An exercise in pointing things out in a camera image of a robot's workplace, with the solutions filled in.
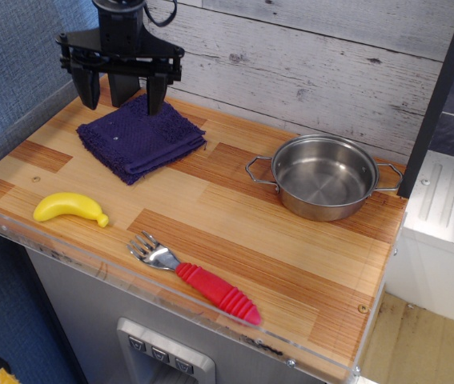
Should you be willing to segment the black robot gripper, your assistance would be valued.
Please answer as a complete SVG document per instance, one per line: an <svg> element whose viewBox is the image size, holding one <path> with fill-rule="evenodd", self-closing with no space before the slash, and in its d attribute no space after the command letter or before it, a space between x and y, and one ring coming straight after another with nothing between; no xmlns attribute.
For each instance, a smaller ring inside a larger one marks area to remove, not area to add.
<svg viewBox="0 0 454 384"><path fill-rule="evenodd" d="M98 27L63 32L60 62L82 104L95 110L100 96L99 75L120 74L147 78L147 108L156 115L163 107L168 83L182 76L184 49L152 35L144 26L149 16L145 1L94 1Z"/></svg>

